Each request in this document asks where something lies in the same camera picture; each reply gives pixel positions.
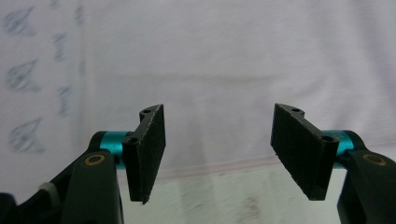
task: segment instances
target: blue anodized part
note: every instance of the blue anodized part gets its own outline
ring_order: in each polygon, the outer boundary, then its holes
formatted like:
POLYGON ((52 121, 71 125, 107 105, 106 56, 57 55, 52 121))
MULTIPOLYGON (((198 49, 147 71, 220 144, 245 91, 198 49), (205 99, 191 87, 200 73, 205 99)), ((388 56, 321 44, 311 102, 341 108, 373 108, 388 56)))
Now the blue anodized part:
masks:
MULTIPOLYGON (((326 130, 322 132, 331 137, 335 137, 340 141, 337 148, 336 160, 339 159, 346 150, 353 150, 355 148, 350 137, 347 135, 346 132, 342 130, 326 130)), ((334 165, 334 168, 340 168, 340 167, 343 166, 338 162, 334 165)))
POLYGON ((125 164, 122 159, 122 140, 128 132, 107 132, 103 135, 100 142, 100 148, 106 149, 114 155, 117 160, 117 169, 125 169, 125 164))

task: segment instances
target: black plastic jaw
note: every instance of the black plastic jaw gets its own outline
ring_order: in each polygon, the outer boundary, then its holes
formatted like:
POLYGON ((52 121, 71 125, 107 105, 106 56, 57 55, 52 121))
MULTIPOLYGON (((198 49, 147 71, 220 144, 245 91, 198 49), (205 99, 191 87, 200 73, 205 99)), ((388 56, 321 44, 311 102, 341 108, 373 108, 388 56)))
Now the black plastic jaw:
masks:
POLYGON ((146 203, 166 145, 163 106, 146 108, 139 116, 140 125, 122 142, 122 157, 131 201, 146 203))
POLYGON ((306 120, 303 110, 275 105, 271 146, 309 200, 325 199, 338 143, 306 120))

